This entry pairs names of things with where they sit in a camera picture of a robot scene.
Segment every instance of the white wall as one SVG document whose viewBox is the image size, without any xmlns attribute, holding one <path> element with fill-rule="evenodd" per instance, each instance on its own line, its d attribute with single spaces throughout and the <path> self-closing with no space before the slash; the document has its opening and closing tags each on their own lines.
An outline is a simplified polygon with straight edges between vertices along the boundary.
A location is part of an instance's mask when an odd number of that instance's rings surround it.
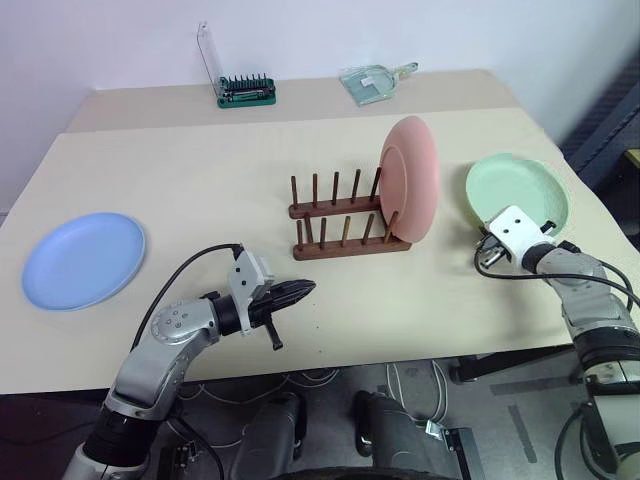
<svg viewBox="0 0 640 480">
<path fill-rule="evenodd" d="M 227 72 L 488 68 L 558 142 L 640 40 L 640 0 L 2 2 L 0 212 L 91 88 L 205 83 L 201 20 Z"/>
</svg>

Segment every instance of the pink plate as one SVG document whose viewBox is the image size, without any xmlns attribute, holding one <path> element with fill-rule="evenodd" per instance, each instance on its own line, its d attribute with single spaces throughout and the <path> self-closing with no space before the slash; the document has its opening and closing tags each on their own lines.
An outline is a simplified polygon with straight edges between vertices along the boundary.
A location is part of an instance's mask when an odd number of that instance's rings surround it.
<svg viewBox="0 0 640 480">
<path fill-rule="evenodd" d="M 440 168 L 431 132 L 416 116 L 403 118 L 387 136 L 380 155 L 380 203 L 400 240 L 419 242 L 431 228 L 438 204 Z"/>
</svg>

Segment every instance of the black cable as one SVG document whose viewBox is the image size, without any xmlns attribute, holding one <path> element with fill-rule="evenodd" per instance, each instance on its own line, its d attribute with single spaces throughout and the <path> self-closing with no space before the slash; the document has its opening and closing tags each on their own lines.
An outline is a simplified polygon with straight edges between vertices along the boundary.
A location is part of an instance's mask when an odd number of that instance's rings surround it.
<svg viewBox="0 0 640 480">
<path fill-rule="evenodd" d="M 224 480 L 224 467 L 222 466 L 222 460 L 220 460 L 220 457 L 218 456 L 216 451 L 211 448 L 211 445 L 209 445 L 207 439 L 200 435 L 195 428 L 189 425 L 184 418 L 175 417 L 175 419 L 180 425 L 182 425 L 182 428 L 189 432 L 189 434 L 200 444 L 200 446 L 204 448 L 209 453 L 209 455 L 211 455 L 211 458 L 213 458 L 213 460 L 216 462 L 216 465 L 218 466 L 218 474 L 220 480 Z"/>
<path fill-rule="evenodd" d="M 476 270 L 480 275 L 487 278 L 497 278 L 500 280 L 552 280 L 559 278 L 574 278 L 576 280 L 588 280 L 596 283 L 604 283 L 605 285 L 609 285 L 611 288 L 615 288 L 616 290 L 621 291 L 630 300 L 634 301 L 640 307 L 640 297 L 635 295 L 631 290 L 623 287 L 622 285 L 618 285 L 616 282 L 612 282 L 608 278 L 600 278 L 595 277 L 593 275 L 580 275 L 578 273 L 537 273 L 531 275 L 502 275 L 496 273 L 489 273 L 484 270 L 480 266 L 480 249 L 476 250 L 475 255 L 473 256 L 473 265 L 476 267 Z"/>
<path fill-rule="evenodd" d="M 6 438 L 6 437 L 0 437 L 0 442 L 8 443 L 9 445 L 13 445 L 14 447 L 31 447 L 33 445 L 38 445 L 39 443 L 45 443 L 51 440 L 55 440 L 58 437 L 62 437 L 71 432 L 75 432 L 76 430 L 80 430 L 81 428 L 88 427 L 89 425 L 93 425 L 94 423 L 96 422 L 80 423 L 74 427 L 67 428 L 66 430 L 62 430 L 61 432 L 47 435 L 46 437 L 37 438 L 35 440 L 23 441 L 23 440 L 12 440 L 11 438 Z"/>
<path fill-rule="evenodd" d="M 147 310 L 147 313 L 145 313 L 144 318 L 142 319 L 142 322 L 140 323 L 140 326 L 138 327 L 138 331 L 136 332 L 136 336 L 133 339 L 133 344 L 131 345 L 131 350 L 136 348 L 138 346 L 138 344 L 140 343 L 140 339 L 142 338 L 142 334 L 144 333 L 144 329 L 147 326 L 147 323 L 149 323 L 149 319 L 151 318 L 151 315 L 153 314 L 153 311 L 158 306 L 158 303 L 160 303 L 160 300 L 162 300 L 162 297 L 164 296 L 164 294 L 167 293 L 167 290 L 169 290 L 169 287 L 171 286 L 171 284 L 173 284 L 173 282 L 175 282 L 176 278 L 178 278 L 178 275 L 180 275 L 185 268 L 187 268 L 191 263 L 193 263 L 194 260 L 200 258 L 202 255 L 204 255 L 206 253 L 209 253 L 209 252 L 215 252 L 216 250 L 224 250 L 226 248 L 228 248 L 228 249 L 233 251 L 233 257 L 236 258 L 236 259 L 238 258 L 238 256 L 240 255 L 240 253 L 243 250 L 242 245 L 240 245 L 238 243 L 223 243 L 221 245 L 214 245 L 213 247 L 205 248 L 204 250 L 200 250 L 198 253 L 193 254 L 182 265 L 180 265 L 180 267 L 178 267 L 178 269 L 173 273 L 173 275 L 171 275 L 169 280 L 167 280 L 167 283 L 164 284 L 164 286 L 162 287 L 160 292 L 158 292 L 158 295 L 156 295 L 156 298 L 153 299 L 153 302 L 149 306 L 149 309 Z"/>
<path fill-rule="evenodd" d="M 564 475 L 562 474 L 562 447 L 564 445 L 565 438 L 567 437 L 567 431 L 571 424 L 575 422 L 580 415 L 582 415 L 582 409 L 580 408 L 571 414 L 567 421 L 564 422 L 562 430 L 560 430 L 560 434 L 558 435 L 558 440 L 556 440 L 556 448 L 553 453 L 553 464 L 556 469 L 557 480 L 564 480 Z"/>
<path fill-rule="evenodd" d="M 598 261 L 600 262 L 600 265 L 602 265 L 604 268 L 608 268 L 613 273 L 618 275 L 620 277 L 620 279 L 624 282 L 624 285 L 625 285 L 625 287 L 627 287 L 627 290 L 629 290 L 630 292 L 633 292 L 633 285 L 631 285 L 631 282 L 629 281 L 627 276 L 624 273 L 622 273 L 622 270 L 620 270 L 617 267 L 614 267 L 613 265 L 611 265 L 611 264 L 609 264 L 607 262 L 603 262 L 600 259 L 598 259 Z M 631 300 L 631 297 L 628 297 L 627 298 L 627 310 L 629 310 L 629 312 L 631 312 L 632 308 L 633 308 L 633 301 Z"/>
<path fill-rule="evenodd" d="M 585 466 L 589 469 L 591 474 L 594 477 L 596 477 L 598 480 L 611 480 L 610 478 L 605 477 L 600 472 L 598 472 L 598 470 L 596 470 L 596 467 L 594 467 L 587 458 L 587 451 L 584 448 L 584 438 L 585 438 L 584 424 L 585 424 L 585 420 L 583 417 L 582 422 L 580 422 L 580 438 L 578 439 L 578 441 L 580 442 L 580 455 L 582 455 L 582 461 L 584 462 Z"/>
</svg>

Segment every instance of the plate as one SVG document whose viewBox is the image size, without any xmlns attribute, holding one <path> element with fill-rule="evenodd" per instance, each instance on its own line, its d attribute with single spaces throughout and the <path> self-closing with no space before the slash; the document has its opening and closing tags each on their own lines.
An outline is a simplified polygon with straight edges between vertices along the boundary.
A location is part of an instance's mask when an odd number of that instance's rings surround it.
<svg viewBox="0 0 640 480">
<path fill-rule="evenodd" d="M 427 125 L 414 115 L 394 125 L 380 155 L 380 205 L 387 223 L 398 212 L 391 232 L 415 243 L 431 228 L 438 205 L 440 168 Z"/>
<path fill-rule="evenodd" d="M 142 227 L 119 213 L 94 213 L 67 222 L 31 252 L 22 289 L 45 310 L 78 310 L 122 289 L 145 250 Z"/>
<path fill-rule="evenodd" d="M 569 220 L 569 195 L 556 174 L 544 164 L 498 153 L 477 162 L 469 171 L 467 198 L 472 210 L 486 222 L 509 205 L 517 205 L 538 225 L 547 220 L 557 228 L 556 235 Z"/>
</svg>

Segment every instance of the wooden peg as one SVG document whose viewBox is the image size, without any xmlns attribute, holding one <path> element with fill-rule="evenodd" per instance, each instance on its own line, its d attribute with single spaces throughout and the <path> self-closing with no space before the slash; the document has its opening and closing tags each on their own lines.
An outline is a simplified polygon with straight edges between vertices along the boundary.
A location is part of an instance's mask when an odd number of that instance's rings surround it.
<svg viewBox="0 0 640 480">
<path fill-rule="evenodd" d="M 302 251 L 302 220 L 296 221 L 296 228 L 298 229 L 298 245 L 296 245 L 296 248 Z"/>
<path fill-rule="evenodd" d="M 371 226 L 373 225 L 373 219 L 376 217 L 375 213 L 369 214 L 369 220 L 367 220 L 367 227 L 364 229 L 364 235 L 362 236 L 362 244 L 366 245 L 369 241 L 369 232 L 371 231 Z"/>
<path fill-rule="evenodd" d="M 391 237 L 391 229 L 396 224 L 397 219 L 398 219 L 398 211 L 396 210 L 395 212 L 393 212 L 393 215 L 391 215 L 391 220 L 389 220 L 389 225 L 387 225 L 387 228 L 384 232 L 384 243 L 387 243 L 389 241 L 389 238 Z"/>
<path fill-rule="evenodd" d="M 341 246 L 345 246 L 347 244 L 347 237 L 349 236 L 349 225 L 351 225 L 351 217 L 347 215 L 344 217 L 344 227 L 342 228 L 342 242 Z"/>
<path fill-rule="evenodd" d="M 309 215 L 304 217 L 304 226 L 307 229 L 307 243 L 313 243 L 313 230 L 311 228 L 311 217 Z"/>
<path fill-rule="evenodd" d="M 291 175 L 291 193 L 293 193 L 293 208 L 298 208 L 298 189 L 296 187 L 296 177 Z"/>
<path fill-rule="evenodd" d="M 338 198 L 338 177 L 339 176 L 340 174 L 338 172 L 335 172 L 333 174 L 333 195 L 331 196 L 331 205 L 335 205 L 336 200 Z"/>
<path fill-rule="evenodd" d="M 320 248 L 324 250 L 324 238 L 327 235 L 327 219 L 322 217 L 320 220 Z"/>
<path fill-rule="evenodd" d="M 318 208 L 318 174 L 313 174 L 313 208 Z"/>
<path fill-rule="evenodd" d="M 380 181 L 380 172 L 382 172 L 382 167 L 378 167 L 376 169 L 376 176 L 373 179 L 373 187 L 371 188 L 371 195 L 369 195 L 370 202 L 373 202 L 373 199 L 376 196 L 376 190 L 378 189 L 378 182 Z"/>
<path fill-rule="evenodd" d="M 358 193 L 358 182 L 360 182 L 360 169 L 356 170 L 356 178 L 353 180 L 353 191 L 351 192 L 351 203 L 356 201 Z"/>
</svg>

